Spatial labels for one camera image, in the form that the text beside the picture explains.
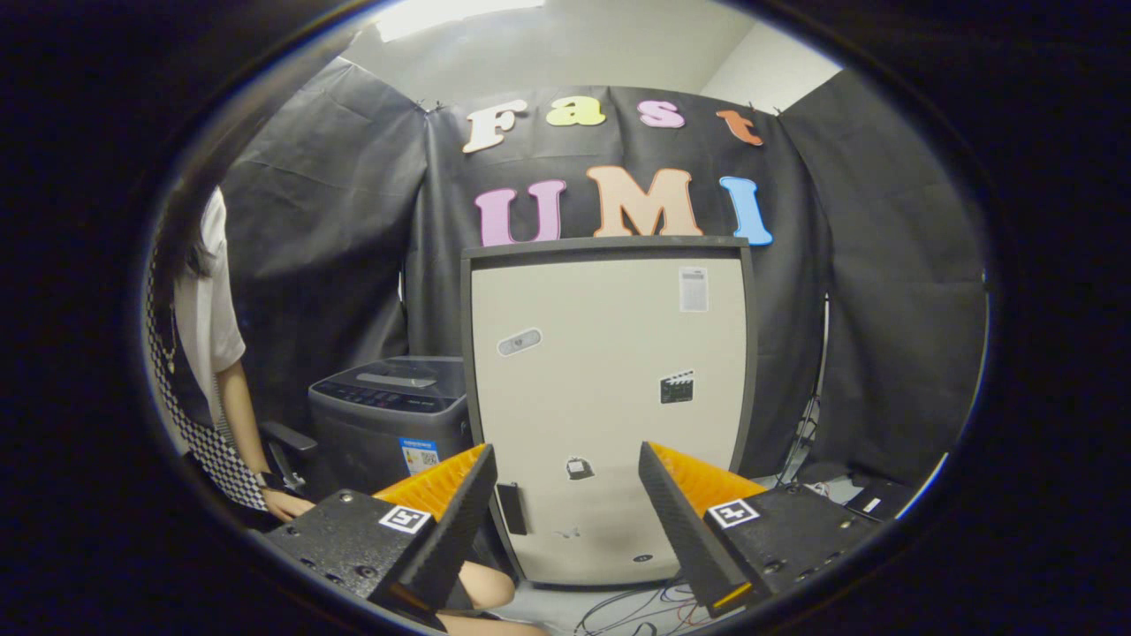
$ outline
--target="chair armrest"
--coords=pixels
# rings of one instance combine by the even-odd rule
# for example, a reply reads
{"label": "chair armrest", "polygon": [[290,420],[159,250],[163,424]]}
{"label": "chair armrest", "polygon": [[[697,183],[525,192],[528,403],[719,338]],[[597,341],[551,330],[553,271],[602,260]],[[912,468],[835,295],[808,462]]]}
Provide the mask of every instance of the chair armrest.
{"label": "chair armrest", "polygon": [[262,432],[264,437],[279,441],[287,448],[297,453],[300,457],[308,457],[314,452],[316,448],[318,448],[318,442],[313,439],[278,422],[260,422],[259,430]]}

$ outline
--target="checkered fabric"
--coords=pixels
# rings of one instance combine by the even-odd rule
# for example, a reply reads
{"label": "checkered fabric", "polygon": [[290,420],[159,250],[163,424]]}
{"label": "checkered fabric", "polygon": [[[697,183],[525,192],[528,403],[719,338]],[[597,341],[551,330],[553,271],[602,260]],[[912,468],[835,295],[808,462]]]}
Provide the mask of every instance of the checkered fabric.
{"label": "checkered fabric", "polygon": [[204,465],[205,472],[227,495],[228,499],[249,508],[267,510],[262,492],[256,483],[256,476],[240,458],[234,442],[228,441],[215,429],[190,419],[181,409],[176,395],[172,390],[169,369],[165,368],[165,361],[161,359],[161,336],[157,333],[153,302],[154,268],[152,264],[153,260],[150,260],[149,275],[146,276],[146,336],[149,344],[149,361],[153,363],[157,387],[167,414],[173,418],[176,429],[181,431],[181,436],[188,442],[192,454]]}

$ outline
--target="beige refrigerator door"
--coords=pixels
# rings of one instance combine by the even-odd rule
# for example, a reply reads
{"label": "beige refrigerator door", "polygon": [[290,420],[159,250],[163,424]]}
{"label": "beige refrigerator door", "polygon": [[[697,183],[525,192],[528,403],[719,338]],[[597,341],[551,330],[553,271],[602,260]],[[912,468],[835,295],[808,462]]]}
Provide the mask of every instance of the beige refrigerator door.
{"label": "beige refrigerator door", "polygon": [[509,539],[526,577],[673,576],[640,442],[729,467],[746,371],[740,261],[501,267],[473,272],[472,290],[483,439],[499,483],[520,489],[528,533]]}

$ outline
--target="black curtain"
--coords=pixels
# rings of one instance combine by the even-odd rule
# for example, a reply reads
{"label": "black curtain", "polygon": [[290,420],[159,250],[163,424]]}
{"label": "black curtain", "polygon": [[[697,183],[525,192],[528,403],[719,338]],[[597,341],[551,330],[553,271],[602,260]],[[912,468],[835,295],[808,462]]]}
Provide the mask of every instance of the black curtain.
{"label": "black curtain", "polygon": [[232,293],[260,420],[309,431],[307,387],[407,352],[397,285],[424,169],[423,111],[340,58],[232,165]]}
{"label": "black curtain", "polygon": [[[598,100],[606,120],[596,126],[551,126],[546,113],[558,98]],[[470,112],[513,100],[518,113],[501,144],[472,154]],[[637,105],[666,101],[679,109],[682,128],[651,128]],[[763,144],[731,134],[718,111],[736,110],[753,122]],[[737,229],[723,177],[754,181],[769,246],[751,247],[758,291],[759,360],[754,412],[741,465],[748,476],[772,474],[789,444],[817,376],[828,229],[817,214],[812,182],[776,118],[718,100],[670,91],[575,86],[493,95],[428,114],[428,164],[413,214],[405,266],[408,341],[414,354],[459,355],[459,258],[482,241],[475,198],[510,188],[510,234],[527,241],[538,231],[536,201],[527,188],[560,179],[561,238],[592,237],[601,225],[596,182],[586,170],[624,167],[647,190],[659,169],[691,174],[690,199],[706,234],[733,235]]]}
{"label": "black curtain", "polygon": [[[547,123],[551,103],[572,95],[598,100],[606,120]],[[501,131],[503,141],[465,154],[468,113],[518,98],[527,109]],[[637,110],[645,100],[674,104],[684,126],[647,126]],[[763,144],[732,135],[716,115],[725,110],[753,122]],[[527,188],[562,180],[560,237],[592,237],[601,206],[586,170],[597,165],[624,167],[644,189],[661,169],[689,172],[706,234],[737,229],[720,178],[758,186],[774,242],[750,248],[759,367],[743,475],[780,467],[817,377],[826,292],[820,432],[802,476],[860,466],[914,482],[953,445],[985,328],[983,258],[967,221],[976,208],[915,130],[849,71],[777,118],[696,95],[604,86],[508,93],[425,113],[335,60],[268,122],[223,183],[244,364],[261,419],[305,428],[307,387],[349,366],[461,354],[459,258],[482,244],[475,198],[516,190],[509,231],[528,241],[539,225]]]}
{"label": "black curtain", "polygon": [[800,474],[862,467],[917,483],[975,396],[986,327],[977,205],[853,71],[779,119],[832,235],[821,418]]}

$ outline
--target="gray washing machine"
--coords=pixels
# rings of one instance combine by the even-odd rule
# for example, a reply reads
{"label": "gray washing machine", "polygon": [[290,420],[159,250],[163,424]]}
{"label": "gray washing machine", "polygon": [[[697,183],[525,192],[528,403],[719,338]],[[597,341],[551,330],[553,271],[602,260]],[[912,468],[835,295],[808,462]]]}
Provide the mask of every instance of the gray washing machine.
{"label": "gray washing machine", "polygon": [[461,358],[399,356],[311,385],[321,459],[337,488],[377,492],[472,447]]}

